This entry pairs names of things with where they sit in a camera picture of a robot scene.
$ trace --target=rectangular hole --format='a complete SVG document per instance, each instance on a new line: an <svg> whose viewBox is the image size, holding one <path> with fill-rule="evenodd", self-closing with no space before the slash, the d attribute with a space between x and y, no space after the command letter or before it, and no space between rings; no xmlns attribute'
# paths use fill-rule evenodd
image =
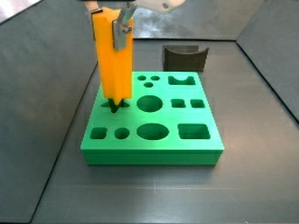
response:
<svg viewBox="0 0 299 224"><path fill-rule="evenodd" d="M104 139L107 137L107 128L93 128L89 134L91 139Z"/></svg>
<svg viewBox="0 0 299 224"><path fill-rule="evenodd" d="M176 80L172 76L168 76L168 84L169 85L185 85L191 86L195 85L193 77L188 76L185 80Z"/></svg>
<svg viewBox="0 0 299 224"><path fill-rule="evenodd" d="M185 108L183 99L172 99L172 107L177 109Z"/></svg>
<svg viewBox="0 0 299 224"><path fill-rule="evenodd" d="M177 127L180 139L211 139L211 133L205 124L180 123Z"/></svg>
<svg viewBox="0 0 299 224"><path fill-rule="evenodd" d="M195 109L204 109L204 103L203 100L191 100L191 106Z"/></svg>

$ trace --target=gray tabletop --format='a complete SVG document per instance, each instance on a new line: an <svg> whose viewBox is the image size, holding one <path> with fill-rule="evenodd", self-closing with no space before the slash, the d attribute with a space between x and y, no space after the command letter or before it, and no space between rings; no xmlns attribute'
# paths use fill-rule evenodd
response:
<svg viewBox="0 0 299 224"><path fill-rule="evenodd" d="M136 41L135 70L161 70L163 45L209 47L200 75L225 152L216 166L88 166L80 141L93 74L33 223L299 221L299 129L232 42Z"/></svg>

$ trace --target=square hole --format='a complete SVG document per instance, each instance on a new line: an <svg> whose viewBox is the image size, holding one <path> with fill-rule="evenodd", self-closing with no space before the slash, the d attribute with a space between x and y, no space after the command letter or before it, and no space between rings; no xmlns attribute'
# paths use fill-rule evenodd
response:
<svg viewBox="0 0 299 224"><path fill-rule="evenodd" d="M205 124L180 123L177 127L180 139L211 139L211 133Z"/></svg>
<svg viewBox="0 0 299 224"><path fill-rule="evenodd" d="M195 109L204 109L204 103L203 100L191 100L191 106Z"/></svg>
<svg viewBox="0 0 299 224"><path fill-rule="evenodd" d="M91 131L91 139L104 139L107 137L108 129L107 128L95 128Z"/></svg>
<svg viewBox="0 0 299 224"><path fill-rule="evenodd" d="M172 99L172 107L173 108L179 108L179 109L185 108L184 100L181 100L181 99Z"/></svg>

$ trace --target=circular hole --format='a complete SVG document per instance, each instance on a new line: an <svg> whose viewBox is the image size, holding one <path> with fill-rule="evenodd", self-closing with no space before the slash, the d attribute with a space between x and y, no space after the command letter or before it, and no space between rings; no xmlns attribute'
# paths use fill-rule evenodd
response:
<svg viewBox="0 0 299 224"><path fill-rule="evenodd" d="M168 3L163 3L163 8L167 10L169 8Z"/></svg>
<svg viewBox="0 0 299 224"><path fill-rule="evenodd" d="M115 137L117 139L125 139L129 136L129 130L127 128L116 129Z"/></svg>
<svg viewBox="0 0 299 224"><path fill-rule="evenodd" d="M139 79L140 81L144 81L144 80L145 80L145 77L144 77L143 75L140 75L140 76L137 76L137 79Z"/></svg>
<svg viewBox="0 0 299 224"><path fill-rule="evenodd" d="M145 95L139 98L136 106L148 113L157 111L163 107L161 99L153 95Z"/></svg>
<svg viewBox="0 0 299 224"><path fill-rule="evenodd" d="M159 81L159 80L160 80L160 77L159 77L159 76L152 76L152 77L151 77L151 80L152 80L152 81Z"/></svg>
<svg viewBox="0 0 299 224"><path fill-rule="evenodd" d="M151 88L153 85L155 85L155 84L153 84L152 82L147 82L147 83L144 84L144 86L145 86L147 88Z"/></svg>
<svg viewBox="0 0 299 224"><path fill-rule="evenodd" d="M159 123L147 123L141 125L136 134L145 140L160 140L169 134L169 130Z"/></svg>

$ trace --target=green shape sorter block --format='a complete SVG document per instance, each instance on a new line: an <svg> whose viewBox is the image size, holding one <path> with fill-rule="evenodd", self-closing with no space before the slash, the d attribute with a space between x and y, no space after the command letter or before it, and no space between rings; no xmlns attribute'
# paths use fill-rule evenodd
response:
<svg viewBox="0 0 299 224"><path fill-rule="evenodd" d="M199 75L133 72L115 114L100 87L80 148L89 165L215 165L224 147Z"/></svg>

